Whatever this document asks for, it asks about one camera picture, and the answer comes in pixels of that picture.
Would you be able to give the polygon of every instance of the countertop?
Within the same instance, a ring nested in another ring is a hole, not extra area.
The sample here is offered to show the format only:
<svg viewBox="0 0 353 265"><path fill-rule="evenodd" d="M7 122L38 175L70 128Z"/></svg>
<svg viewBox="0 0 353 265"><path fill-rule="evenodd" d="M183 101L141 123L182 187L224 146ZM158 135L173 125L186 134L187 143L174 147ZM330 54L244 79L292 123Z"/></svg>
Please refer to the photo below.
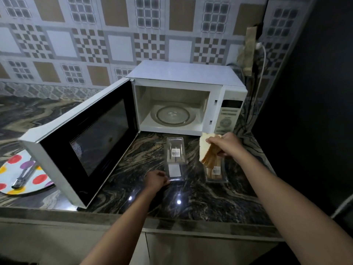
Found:
<svg viewBox="0 0 353 265"><path fill-rule="evenodd" d="M0 165L22 150L17 142L27 129L45 124L79 102L0 96ZM240 119L234 133L245 148L272 170L256 139L245 134ZM187 180L172 182L152 201L147 232L201 237L282 241L240 166L225 162L229 183L205 182L196 136L141 132L87 209L77 209L54 186L32 195L0 194L0 217L38 221L111 225L143 188L149 170L163 169L166 137L182 136Z"/></svg>

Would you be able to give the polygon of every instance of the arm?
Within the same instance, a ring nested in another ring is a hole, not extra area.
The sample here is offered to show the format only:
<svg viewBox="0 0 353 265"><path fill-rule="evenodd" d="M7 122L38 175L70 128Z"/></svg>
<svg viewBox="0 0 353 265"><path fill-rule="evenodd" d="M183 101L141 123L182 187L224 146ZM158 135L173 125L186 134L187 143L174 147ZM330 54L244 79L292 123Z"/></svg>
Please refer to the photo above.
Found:
<svg viewBox="0 0 353 265"><path fill-rule="evenodd" d="M233 133L211 137L241 166L263 207L301 264L353 264L353 239L300 192L273 175Z"/></svg>
<svg viewBox="0 0 353 265"><path fill-rule="evenodd" d="M157 191L169 183L163 171L148 172L144 190L103 235L81 265L128 265L145 222L148 207Z"/></svg>

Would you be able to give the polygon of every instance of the countertop edge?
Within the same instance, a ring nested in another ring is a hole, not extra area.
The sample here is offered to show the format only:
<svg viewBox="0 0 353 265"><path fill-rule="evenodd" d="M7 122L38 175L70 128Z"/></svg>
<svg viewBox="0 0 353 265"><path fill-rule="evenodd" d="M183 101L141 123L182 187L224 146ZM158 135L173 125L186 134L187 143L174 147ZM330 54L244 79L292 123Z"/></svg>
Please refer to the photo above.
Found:
<svg viewBox="0 0 353 265"><path fill-rule="evenodd" d="M73 227L87 230L107 230L121 215L0 207L0 222ZM197 220L146 218L142 232L189 237L282 242L276 227Z"/></svg>

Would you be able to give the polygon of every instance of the white microwave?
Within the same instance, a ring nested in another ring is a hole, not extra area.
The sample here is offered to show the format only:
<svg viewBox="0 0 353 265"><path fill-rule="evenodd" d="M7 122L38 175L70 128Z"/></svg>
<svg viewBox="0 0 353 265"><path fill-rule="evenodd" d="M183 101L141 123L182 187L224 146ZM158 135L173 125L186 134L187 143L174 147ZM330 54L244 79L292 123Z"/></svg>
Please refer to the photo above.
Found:
<svg viewBox="0 0 353 265"><path fill-rule="evenodd" d="M87 208L139 131L232 131L246 95L230 67L145 60L19 141L73 205Z"/></svg>

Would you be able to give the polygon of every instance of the plastic container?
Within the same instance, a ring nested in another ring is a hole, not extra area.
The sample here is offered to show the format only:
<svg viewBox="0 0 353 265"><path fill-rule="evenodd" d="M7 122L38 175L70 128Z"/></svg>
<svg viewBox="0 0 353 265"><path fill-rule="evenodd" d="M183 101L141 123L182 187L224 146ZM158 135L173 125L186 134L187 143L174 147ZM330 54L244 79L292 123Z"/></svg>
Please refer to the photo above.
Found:
<svg viewBox="0 0 353 265"><path fill-rule="evenodd" d="M207 168L204 166L206 182L212 183L227 183L228 177L226 173L226 169L224 166L224 158L217 157L217 165L213 168Z"/></svg>
<svg viewBox="0 0 353 265"><path fill-rule="evenodd" d="M186 179L186 155L182 137L168 137L165 143L165 173L171 181Z"/></svg>

